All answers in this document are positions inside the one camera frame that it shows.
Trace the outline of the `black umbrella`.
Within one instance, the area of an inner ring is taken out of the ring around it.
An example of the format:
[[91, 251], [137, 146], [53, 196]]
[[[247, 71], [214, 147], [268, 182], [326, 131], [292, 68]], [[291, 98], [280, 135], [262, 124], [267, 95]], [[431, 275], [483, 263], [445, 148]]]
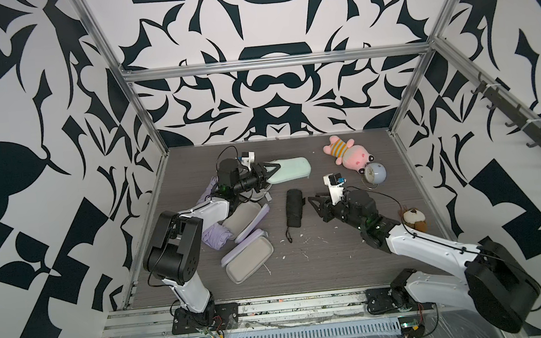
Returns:
[[303, 192], [299, 189], [290, 189], [286, 195], [286, 232], [285, 237], [289, 243], [293, 242], [291, 228], [300, 228], [303, 217], [303, 208], [305, 205]]

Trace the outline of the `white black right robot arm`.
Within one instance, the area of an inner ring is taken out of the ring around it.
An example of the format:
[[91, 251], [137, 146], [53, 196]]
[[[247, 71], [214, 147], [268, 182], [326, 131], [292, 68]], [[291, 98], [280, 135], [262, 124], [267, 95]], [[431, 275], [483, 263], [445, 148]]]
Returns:
[[367, 191], [345, 191], [339, 200], [308, 198], [324, 222], [354, 227], [370, 247], [416, 259], [443, 275], [405, 269], [391, 288], [417, 303], [434, 303], [478, 313], [494, 327], [517, 334], [541, 297], [541, 286], [501, 244], [459, 243], [409, 228], [379, 213]]

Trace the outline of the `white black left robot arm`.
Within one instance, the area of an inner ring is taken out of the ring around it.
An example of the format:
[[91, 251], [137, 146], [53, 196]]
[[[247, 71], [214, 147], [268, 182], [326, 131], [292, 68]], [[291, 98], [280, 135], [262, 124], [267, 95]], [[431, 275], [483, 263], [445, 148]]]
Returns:
[[264, 194], [280, 168], [276, 162], [255, 162], [250, 152], [224, 159], [198, 205], [178, 213], [164, 211], [158, 217], [143, 268], [158, 280], [156, 287], [168, 287], [177, 297], [179, 307], [172, 315], [180, 327], [212, 327], [216, 321], [213, 294], [197, 273], [203, 245], [219, 250], [227, 242], [236, 244], [221, 260], [236, 284], [251, 277], [273, 254], [268, 234], [258, 227], [269, 205], [250, 195]]

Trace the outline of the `lavender folded umbrella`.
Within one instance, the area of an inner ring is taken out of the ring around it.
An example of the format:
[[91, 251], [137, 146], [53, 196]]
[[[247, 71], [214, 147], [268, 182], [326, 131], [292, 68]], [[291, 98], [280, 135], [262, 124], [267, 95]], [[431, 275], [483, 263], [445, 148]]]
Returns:
[[[214, 176], [210, 179], [206, 190], [199, 198], [197, 204], [203, 203], [211, 198], [213, 188], [217, 185], [217, 183], [218, 177]], [[208, 229], [205, 229], [205, 231], [202, 233], [202, 242], [212, 249], [221, 250], [232, 236], [233, 233], [229, 228], [220, 223], [216, 223]]]

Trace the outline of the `lavender open umbrella case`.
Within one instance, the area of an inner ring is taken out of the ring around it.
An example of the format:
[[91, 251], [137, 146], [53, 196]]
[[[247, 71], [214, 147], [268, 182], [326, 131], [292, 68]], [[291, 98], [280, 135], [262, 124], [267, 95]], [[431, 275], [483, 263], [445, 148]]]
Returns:
[[221, 267], [235, 284], [251, 277], [273, 255], [274, 247], [268, 234], [256, 229], [221, 260]]

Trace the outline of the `blue round alarm clock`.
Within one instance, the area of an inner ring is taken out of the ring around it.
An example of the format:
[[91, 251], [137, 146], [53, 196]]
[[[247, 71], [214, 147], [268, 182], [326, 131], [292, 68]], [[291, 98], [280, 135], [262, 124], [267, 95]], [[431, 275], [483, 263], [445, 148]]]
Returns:
[[359, 172], [367, 189], [375, 189], [387, 179], [386, 167], [378, 162], [369, 163]]

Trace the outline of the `pink plush pig toy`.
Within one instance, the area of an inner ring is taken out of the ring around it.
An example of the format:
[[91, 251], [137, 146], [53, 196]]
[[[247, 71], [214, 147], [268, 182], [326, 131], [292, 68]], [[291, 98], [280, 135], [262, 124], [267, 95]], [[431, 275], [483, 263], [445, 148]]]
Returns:
[[344, 166], [359, 174], [364, 174], [366, 166], [375, 160], [372, 153], [363, 146], [357, 145], [353, 139], [343, 141], [336, 135], [329, 138], [329, 144], [323, 147], [323, 152], [334, 157], [337, 166]]

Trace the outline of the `brown white plush dog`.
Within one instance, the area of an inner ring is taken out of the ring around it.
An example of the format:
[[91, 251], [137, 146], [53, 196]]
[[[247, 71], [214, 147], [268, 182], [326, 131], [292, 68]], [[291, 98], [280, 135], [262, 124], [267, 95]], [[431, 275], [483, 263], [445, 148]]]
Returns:
[[428, 231], [428, 223], [426, 222], [426, 216], [418, 208], [415, 207], [403, 207], [399, 210], [399, 217], [402, 223], [417, 232]]

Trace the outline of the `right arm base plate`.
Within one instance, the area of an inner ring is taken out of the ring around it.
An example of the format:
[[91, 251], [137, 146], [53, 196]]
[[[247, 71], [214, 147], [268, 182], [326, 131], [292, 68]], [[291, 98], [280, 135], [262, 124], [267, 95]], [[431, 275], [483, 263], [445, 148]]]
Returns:
[[408, 292], [403, 287], [370, 288], [365, 291], [366, 310], [371, 315], [407, 312], [414, 309]]

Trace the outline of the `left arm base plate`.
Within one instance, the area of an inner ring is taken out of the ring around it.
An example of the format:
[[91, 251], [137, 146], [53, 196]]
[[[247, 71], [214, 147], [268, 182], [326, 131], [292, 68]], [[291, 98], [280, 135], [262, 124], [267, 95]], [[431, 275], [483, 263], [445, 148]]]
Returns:
[[239, 304], [209, 303], [202, 313], [178, 308], [174, 312], [172, 334], [190, 334], [208, 328], [211, 331], [228, 330], [238, 325]]

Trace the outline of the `aluminium cage frame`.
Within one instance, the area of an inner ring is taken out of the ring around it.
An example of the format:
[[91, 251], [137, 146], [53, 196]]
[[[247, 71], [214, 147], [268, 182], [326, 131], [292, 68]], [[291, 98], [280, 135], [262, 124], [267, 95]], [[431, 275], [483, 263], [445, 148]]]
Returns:
[[492, 240], [541, 282], [541, 149], [473, 95], [502, 84], [541, 117], [541, 0], [78, 0], [158, 142], [159, 210], [191, 205], [220, 144], [339, 171], [333, 134], [386, 166], [372, 196], [430, 233]]

